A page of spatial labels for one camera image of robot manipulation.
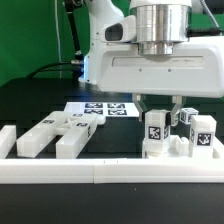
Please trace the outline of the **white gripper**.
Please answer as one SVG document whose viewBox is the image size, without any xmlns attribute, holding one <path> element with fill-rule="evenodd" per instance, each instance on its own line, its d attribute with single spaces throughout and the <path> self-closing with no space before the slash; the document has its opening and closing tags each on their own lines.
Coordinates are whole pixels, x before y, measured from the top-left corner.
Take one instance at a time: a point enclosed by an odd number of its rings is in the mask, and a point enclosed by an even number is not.
<svg viewBox="0 0 224 224">
<path fill-rule="evenodd" d="M 170 95 L 170 125 L 176 126 L 183 97 L 224 96 L 224 37 L 195 37 L 176 44 L 170 55 L 140 56 L 135 44 L 110 44 L 97 63 L 97 84 L 104 92 L 133 93 L 145 122 L 144 94 Z"/>
</svg>

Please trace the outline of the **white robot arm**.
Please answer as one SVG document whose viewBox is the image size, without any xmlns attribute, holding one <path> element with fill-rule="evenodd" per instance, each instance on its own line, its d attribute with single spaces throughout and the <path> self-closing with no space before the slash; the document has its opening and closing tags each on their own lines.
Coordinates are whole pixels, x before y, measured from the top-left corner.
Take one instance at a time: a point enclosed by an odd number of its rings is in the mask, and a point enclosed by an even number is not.
<svg viewBox="0 0 224 224">
<path fill-rule="evenodd" d="M 79 81 L 103 92 L 176 98 L 224 96 L 224 36 L 190 34 L 191 0 L 131 0 L 125 16 L 112 0 L 85 0 L 90 50 Z"/>
</svg>

